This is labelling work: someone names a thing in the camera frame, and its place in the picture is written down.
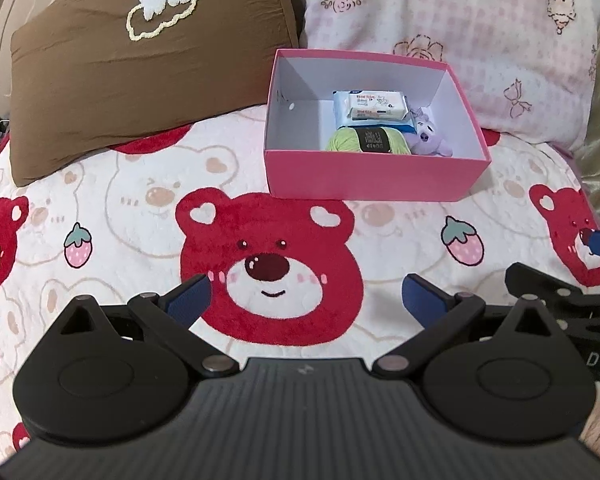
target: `green yarn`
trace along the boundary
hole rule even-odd
[[[382,126],[382,129],[389,138],[389,146],[392,153],[396,153],[397,155],[411,155],[404,136],[398,130],[387,128],[386,126]],[[331,136],[331,139],[329,139],[325,149],[328,152],[362,152],[358,134],[353,128],[348,126],[337,129]]]

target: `pink box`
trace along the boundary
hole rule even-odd
[[[332,95],[394,90],[422,107],[452,157],[322,151],[335,132]],[[491,162],[482,131],[446,63],[391,54],[281,49],[265,124],[264,163],[279,198],[455,202]]]

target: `bear print blanket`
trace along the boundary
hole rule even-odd
[[[267,193],[265,107],[89,156],[25,188],[0,152],[0,462],[28,436],[13,378],[68,301],[164,293],[194,273],[212,304],[191,330],[250,356],[359,356],[416,334],[400,286],[417,272],[494,304],[524,262],[600,291],[579,236],[594,218],[546,144],[486,132],[493,163],[457,203],[279,200]],[[412,182],[425,186],[426,182]]]

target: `silver rivet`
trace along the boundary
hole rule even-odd
[[[378,366],[387,372],[401,372],[409,366],[409,360],[401,355],[385,355],[378,359]]]
[[[226,372],[234,365],[234,361],[226,355],[209,355],[202,359],[202,365],[210,372]]]

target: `brown pillow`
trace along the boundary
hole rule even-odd
[[[11,40],[14,182],[264,104],[276,50],[297,46],[291,0],[58,0]]]

